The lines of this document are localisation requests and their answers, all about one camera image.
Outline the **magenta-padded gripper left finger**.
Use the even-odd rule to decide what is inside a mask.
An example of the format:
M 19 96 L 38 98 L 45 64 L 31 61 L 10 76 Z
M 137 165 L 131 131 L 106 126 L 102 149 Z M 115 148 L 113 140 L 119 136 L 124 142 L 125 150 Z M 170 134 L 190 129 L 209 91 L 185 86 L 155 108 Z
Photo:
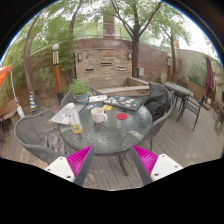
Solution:
M 94 146 L 87 146 L 69 157 L 58 157 L 46 171 L 82 186 L 94 154 Z

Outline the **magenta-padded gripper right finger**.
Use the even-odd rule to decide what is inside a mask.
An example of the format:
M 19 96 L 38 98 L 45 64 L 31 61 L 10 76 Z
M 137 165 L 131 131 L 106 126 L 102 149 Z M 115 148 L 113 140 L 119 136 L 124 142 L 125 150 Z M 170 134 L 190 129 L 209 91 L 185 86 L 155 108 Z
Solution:
M 143 185 L 159 180 L 182 169 L 182 166 L 166 154 L 156 155 L 144 148 L 132 145 L 131 156 Z

